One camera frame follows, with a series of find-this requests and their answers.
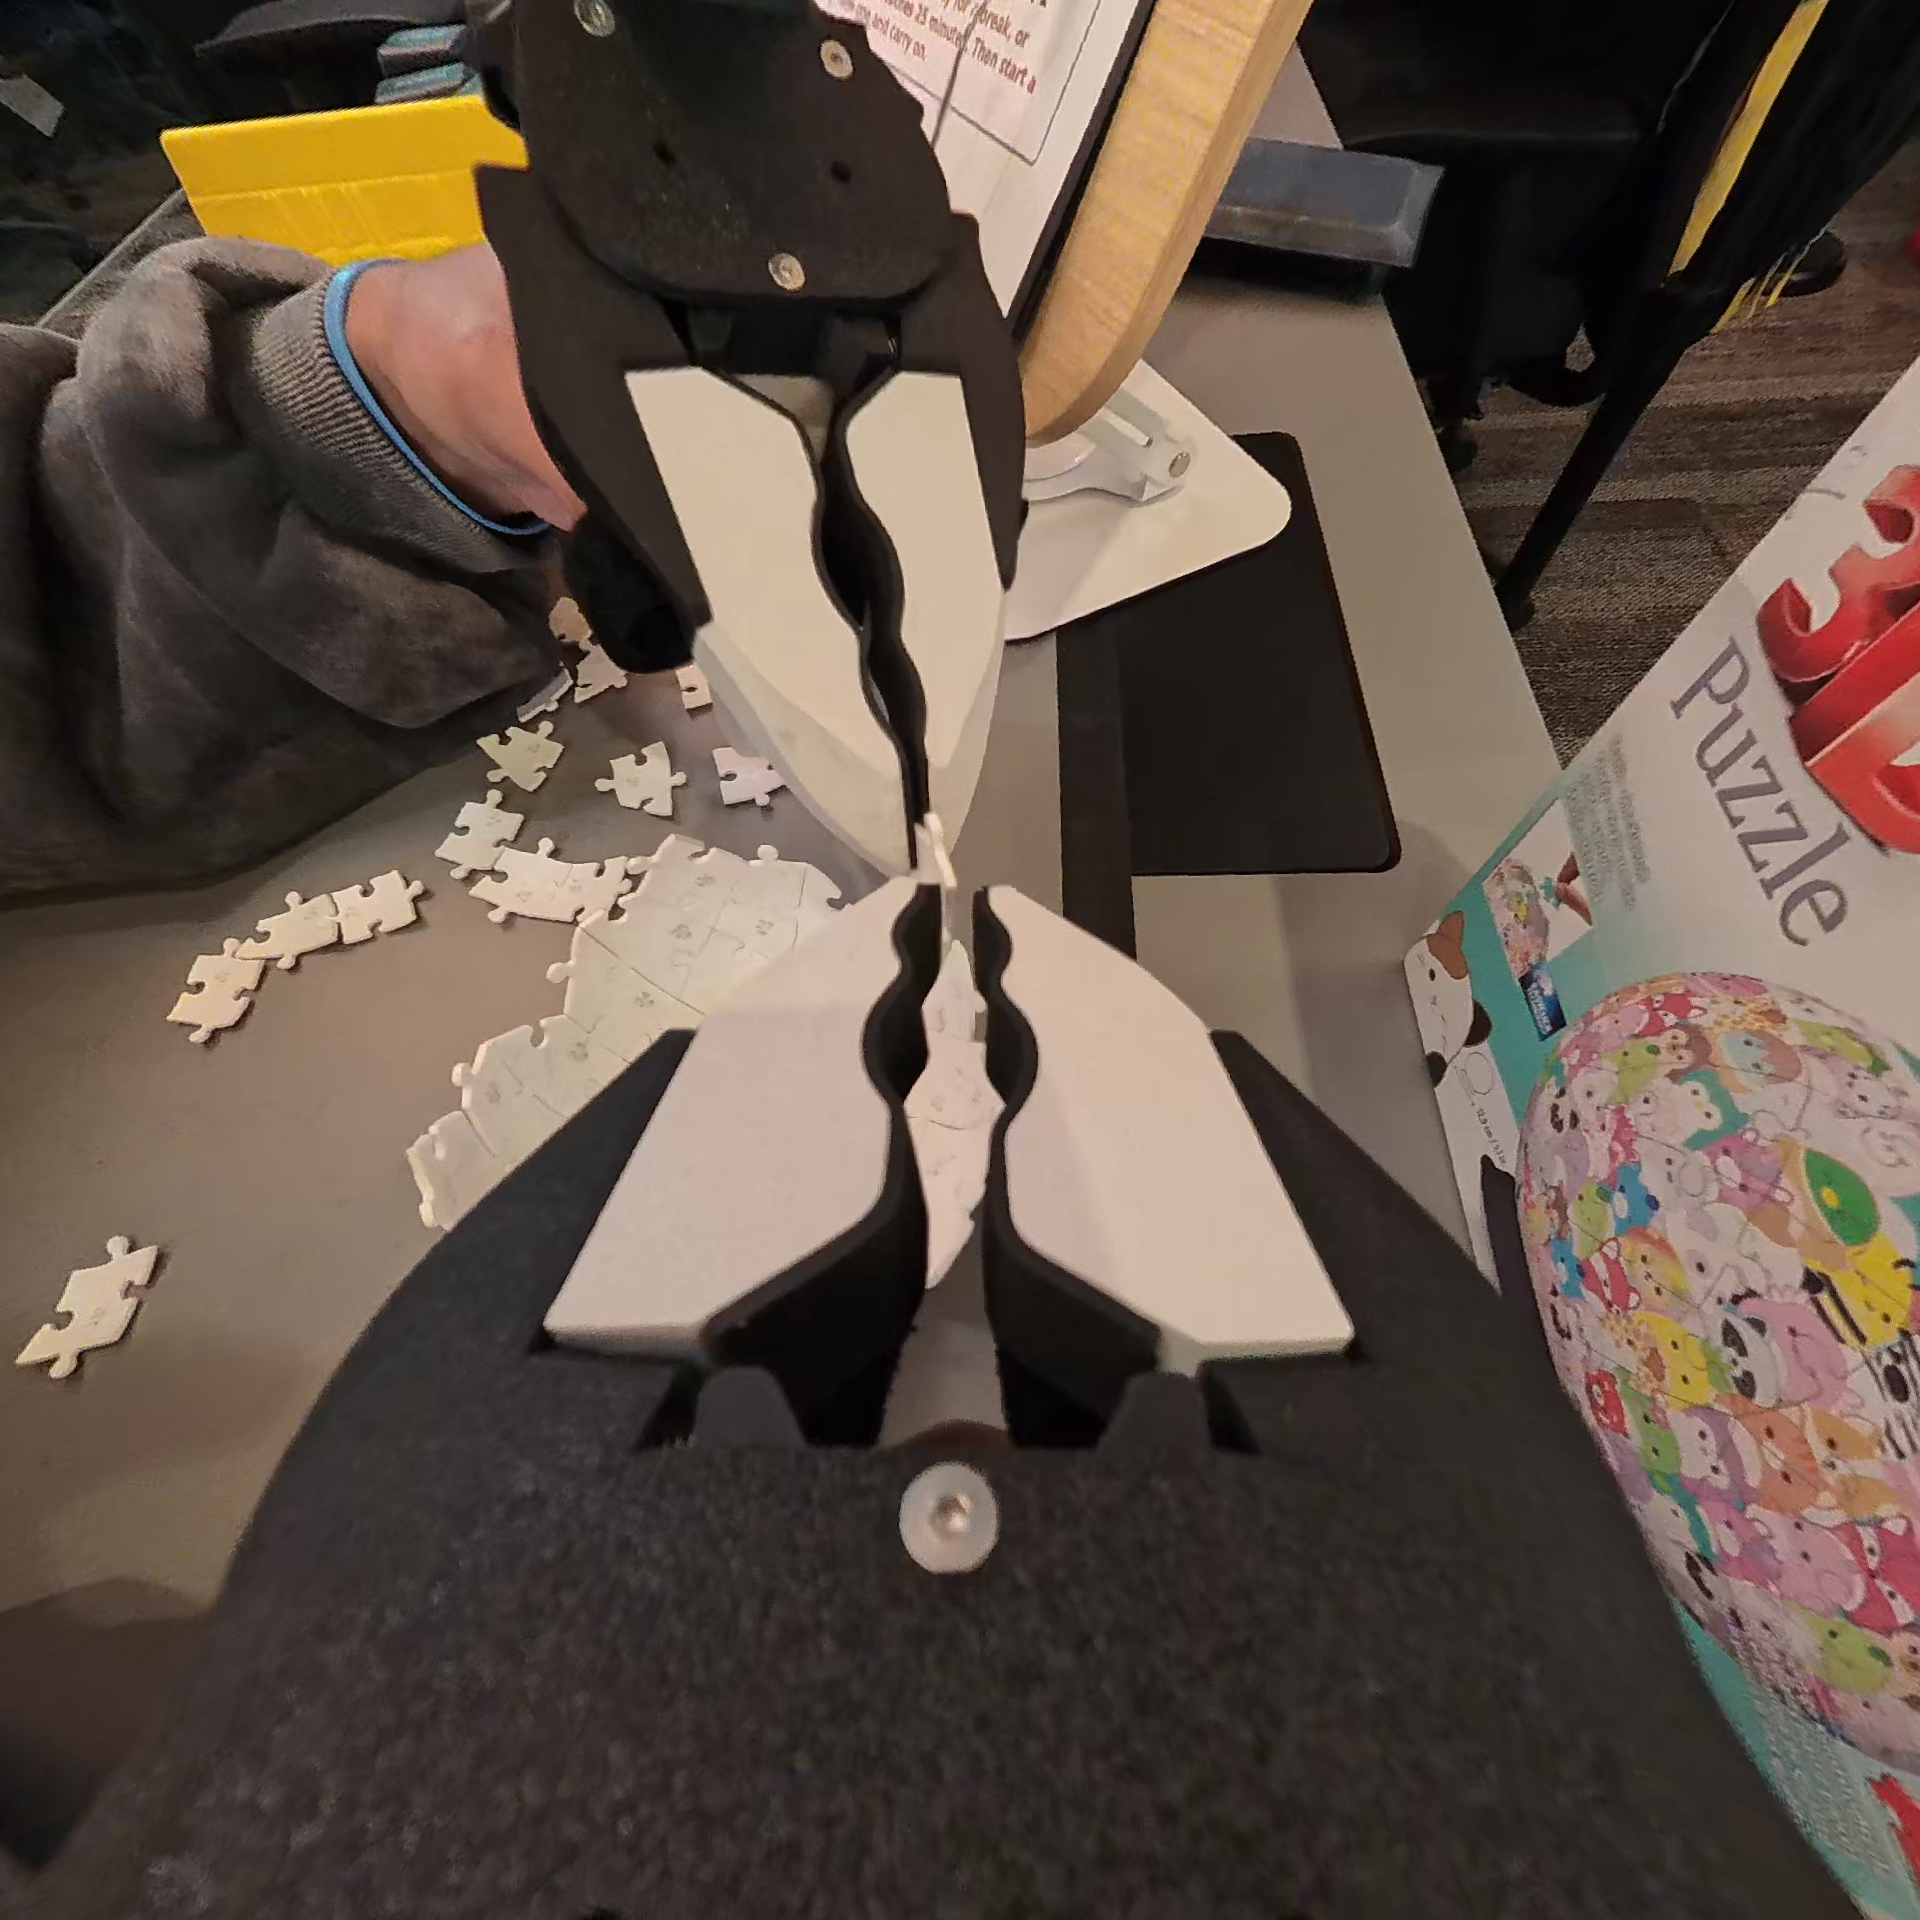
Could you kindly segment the person's left forearm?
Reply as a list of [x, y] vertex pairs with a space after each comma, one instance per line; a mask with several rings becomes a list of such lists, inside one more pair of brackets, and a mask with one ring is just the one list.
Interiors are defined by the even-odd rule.
[[355, 268], [200, 239], [77, 338], [3, 327], [7, 907], [238, 874], [559, 676], [561, 532], [372, 420], [327, 329]]

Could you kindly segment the printed instruction sheet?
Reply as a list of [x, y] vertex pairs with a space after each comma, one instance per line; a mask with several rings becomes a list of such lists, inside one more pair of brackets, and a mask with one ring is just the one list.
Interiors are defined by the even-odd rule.
[[823, 3], [919, 104], [999, 311], [1027, 329], [1150, 3]]

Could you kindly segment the person's left hand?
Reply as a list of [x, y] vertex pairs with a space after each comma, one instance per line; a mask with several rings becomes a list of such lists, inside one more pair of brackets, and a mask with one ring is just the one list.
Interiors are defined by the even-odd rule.
[[513, 536], [569, 532], [582, 520], [520, 392], [507, 282], [488, 244], [339, 275], [327, 342], [372, 420], [469, 516]]

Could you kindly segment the scattered pile of puzzle pieces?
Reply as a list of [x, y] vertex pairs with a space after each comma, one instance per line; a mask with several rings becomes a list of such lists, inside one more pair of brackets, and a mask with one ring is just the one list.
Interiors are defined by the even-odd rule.
[[[611, 913], [669, 857], [701, 857], [708, 848], [672, 834], [648, 855], [603, 855], [566, 860], [541, 840], [520, 846], [524, 816], [507, 807], [507, 796], [534, 796], [559, 766], [565, 745], [556, 737], [559, 708], [623, 689], [629, 673], [591, 635], [573, 600], [561, 598], [550, 610], [550, 632], [572, 652], [559, 676], [516, 722], [477, 742], [487, 758], [487, 792], [457, 807], [431, 857], [445, 879], [469, 889], [487, 911], [487, 922], [518, 922], [581, 928], [590, 916]], [[285, 894], [278, 913], [256, 922], [245, 938], [227, 938], [217, 952], [199, 954], [166, 1010], [166, 1023], [184, 1030], [195, 1044], [240, 1027], [256, 1004], [264, 974], [292, 971], [308, 954], [371, 945], [420, 922], [424, 883], [389, 868], [366, 881], [303, 897]]]

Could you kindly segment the black office chair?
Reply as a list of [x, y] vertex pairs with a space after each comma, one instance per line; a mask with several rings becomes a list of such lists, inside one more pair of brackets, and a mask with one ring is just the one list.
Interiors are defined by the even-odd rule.
[[1591, 409], [1495, 577], [1509, 619], [1679, 360], [1916, 128], [1916, 27], [1916, 4], [1312, 4], [1347, 151], [1439, 172], [1385, 304], [1446, 465], [1493, 386]]

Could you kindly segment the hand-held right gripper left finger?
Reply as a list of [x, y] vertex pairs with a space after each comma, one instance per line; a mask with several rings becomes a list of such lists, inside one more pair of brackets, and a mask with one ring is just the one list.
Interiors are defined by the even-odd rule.
[[543, 1314], [590, 1354], [719, 1354], [806, 1263], [896, 1230], [880, 1280], [908, 1326], [928, 1225], [904, 1097], [928, 1058], [942, 889], [883, 884], [692, 1034]]

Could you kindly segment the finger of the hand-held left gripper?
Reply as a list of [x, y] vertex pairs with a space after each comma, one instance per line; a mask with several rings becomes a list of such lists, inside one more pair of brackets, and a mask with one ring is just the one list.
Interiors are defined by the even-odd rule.
[[853, 846], [958, 833], [1000, 676], [1004, 588], [963, 383], [892, 372], [843, 420], [843, 500], [869, 606], [831, 673], [846, 770], [830, 816]]
[[718, 707], [846, 848], [908, 874], [901, 753], [828, 586], [801, 425], [700, 368], [632, 370], [627, 392], [707, 601], [692, 657]]

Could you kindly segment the half-built colourful puzzle ball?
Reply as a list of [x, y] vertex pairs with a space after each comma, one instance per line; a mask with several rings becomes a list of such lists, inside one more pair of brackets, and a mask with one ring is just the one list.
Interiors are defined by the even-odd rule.
[[[507, 1174], [672, 1030], [692, 1030], [776, 959], [828, 930], [840, 900], [817, 868], [669, 834], [611, 913], [572, 930], [545, 971], [559, 1012], [485, 1040], [452, 1068], [457, 1107], [407, 1147], [427, 1230], [451, 1230]], [[984, 1000], [950, 945], [924, 1001], [928, 1064], [904, 1100], [936, 1287], [963, 1256], [1000, 1112], [984, 1070]]]

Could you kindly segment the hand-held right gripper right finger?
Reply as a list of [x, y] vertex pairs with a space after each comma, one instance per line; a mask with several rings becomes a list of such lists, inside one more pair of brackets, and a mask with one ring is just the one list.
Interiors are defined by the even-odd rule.
[[1033, 1376], [1344, 1354], [1352, 1320], [1206, 1025], [1009, 884], [975, 894], [1000, 1097], [980, 1219], [999, 1352]]

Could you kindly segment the white round object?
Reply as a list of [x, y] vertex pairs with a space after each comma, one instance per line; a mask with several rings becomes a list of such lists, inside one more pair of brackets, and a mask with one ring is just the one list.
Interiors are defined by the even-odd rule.
[[1039, 505], [1079, 495], [1147, 503], [1180, 489], [1192, 446], [1159, 407], [1118, 392], [1073, 432], [1031, 444], [1023, 454], [1021, 498]]

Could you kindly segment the wooden document stand board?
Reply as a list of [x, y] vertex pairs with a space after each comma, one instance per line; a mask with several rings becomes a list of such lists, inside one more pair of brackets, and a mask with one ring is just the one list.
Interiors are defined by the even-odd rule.
[[1159, 3], [1019, 343], [1023, 441], [1084, 428], [1182, 286], [1310, 3]]

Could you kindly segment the black rounded table panel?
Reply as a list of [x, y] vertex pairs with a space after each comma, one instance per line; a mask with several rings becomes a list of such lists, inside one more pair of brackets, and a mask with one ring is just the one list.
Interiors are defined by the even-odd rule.
[[1302, 449], [1231, 444], [1281, 486], [1285, 526], [1060, 628], [1070, 814], [1135, 881], [1387, 874], [1400, 834]]

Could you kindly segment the printed cardboard puzzle box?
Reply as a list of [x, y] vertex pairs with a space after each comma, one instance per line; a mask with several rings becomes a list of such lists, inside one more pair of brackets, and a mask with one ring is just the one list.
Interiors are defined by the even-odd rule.
[[1515, 1287], [1743, 1751], [1916, 1916], [1917, 372], [1405, 952]]

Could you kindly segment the yellow plastic bin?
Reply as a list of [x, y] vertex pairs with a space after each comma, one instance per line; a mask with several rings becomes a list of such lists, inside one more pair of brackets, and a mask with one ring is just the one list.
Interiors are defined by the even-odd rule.
[[477, 95], [169, 128], [159, 150], [205, 235], [328, 268], [477, 244], [475, 170], [527, 164]]

